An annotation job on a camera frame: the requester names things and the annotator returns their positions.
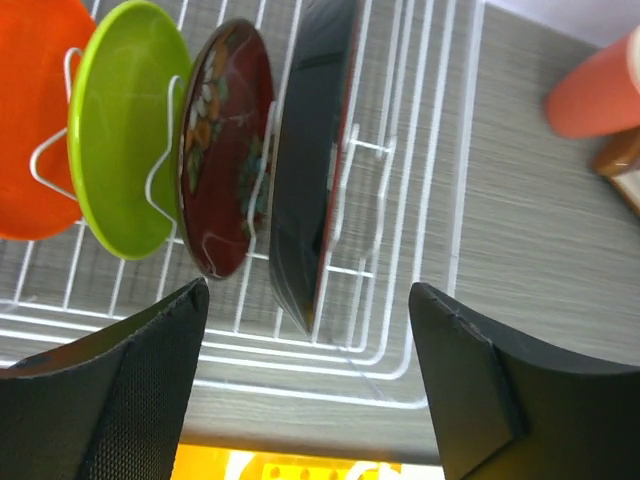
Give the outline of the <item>large red cream plate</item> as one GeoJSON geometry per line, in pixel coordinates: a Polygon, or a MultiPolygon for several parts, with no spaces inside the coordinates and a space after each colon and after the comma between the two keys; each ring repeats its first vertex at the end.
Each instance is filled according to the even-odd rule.
{"type": "Polygon", "coordinates": [[[279,306],[311,333],[363,4],[312,1],[299,27],[272,176],[269,274],[279,306]]]}

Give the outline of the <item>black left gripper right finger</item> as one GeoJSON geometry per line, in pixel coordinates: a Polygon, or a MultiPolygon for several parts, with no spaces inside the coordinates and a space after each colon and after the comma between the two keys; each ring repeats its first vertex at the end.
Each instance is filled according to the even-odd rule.
{"type": "Polygon", "coordinates": [[[409,294],[449,479],[635,479],[639,370],[502,324],[427,283],[409,294]]]}

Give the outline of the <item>red floral plate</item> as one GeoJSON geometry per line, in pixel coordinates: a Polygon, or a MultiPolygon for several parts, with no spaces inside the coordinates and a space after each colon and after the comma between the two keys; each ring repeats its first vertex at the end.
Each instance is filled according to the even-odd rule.
{"type": "Polygon", "coordinates": [[[177,167],[181,236],[209,278],[233,275],[263,224],[271,173],[263,145],[273,100],[269,58],[253,23],[221,24],[194,62],[177,167]]]}

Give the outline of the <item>green plate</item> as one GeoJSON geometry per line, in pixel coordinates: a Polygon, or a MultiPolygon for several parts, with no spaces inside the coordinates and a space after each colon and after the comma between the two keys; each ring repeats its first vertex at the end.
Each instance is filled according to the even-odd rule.
{"type": "Polygon", "coordinates": [[[138,260],[167,239],[176,215],[172,169],[191,60],[173,19],[125,1],[100,22],[74,75],[67,146],[82,215],[113,255],[138,260]]]}

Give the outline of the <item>orange plate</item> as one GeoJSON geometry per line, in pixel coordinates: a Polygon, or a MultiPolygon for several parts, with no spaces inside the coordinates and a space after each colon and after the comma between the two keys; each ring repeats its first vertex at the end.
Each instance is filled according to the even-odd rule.
{"type": "Polygon", "coordinates": [[[95,22],[80,1],[1,4],[1,236],[40,240],[77,221],[64,60],[95,22]]]}

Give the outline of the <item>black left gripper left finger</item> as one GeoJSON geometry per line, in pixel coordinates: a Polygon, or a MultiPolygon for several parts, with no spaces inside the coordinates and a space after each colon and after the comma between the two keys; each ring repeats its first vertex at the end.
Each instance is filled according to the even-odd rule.
{"type": "Polygon", "coordinates": [[[170,478],[208,308],[197,278],[2,369],[2,478],[170,478]]]}

